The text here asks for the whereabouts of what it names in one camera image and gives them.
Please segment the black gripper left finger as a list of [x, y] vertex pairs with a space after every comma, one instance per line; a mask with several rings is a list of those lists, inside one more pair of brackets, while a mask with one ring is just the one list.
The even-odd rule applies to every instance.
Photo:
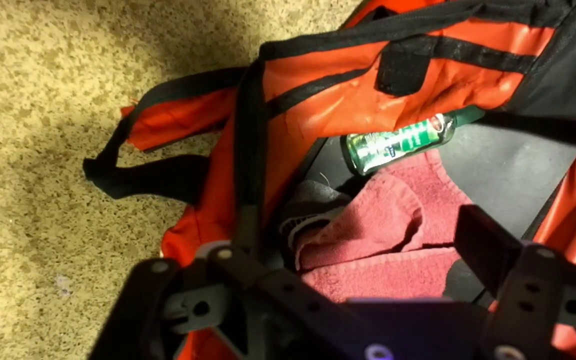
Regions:
[[248, 256], [259, 258], [261, 232], [263, 232], [261, 209], [257, 205], [240, 207], [235, 228], [235, 247], [247, 253]]

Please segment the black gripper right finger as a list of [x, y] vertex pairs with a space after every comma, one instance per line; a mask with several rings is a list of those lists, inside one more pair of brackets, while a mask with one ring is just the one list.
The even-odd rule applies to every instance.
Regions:
[[498, 295], [524, 251], [524, 244], [481, 207], [459, 211], [454, 244], [460, 258], [493, 296]]

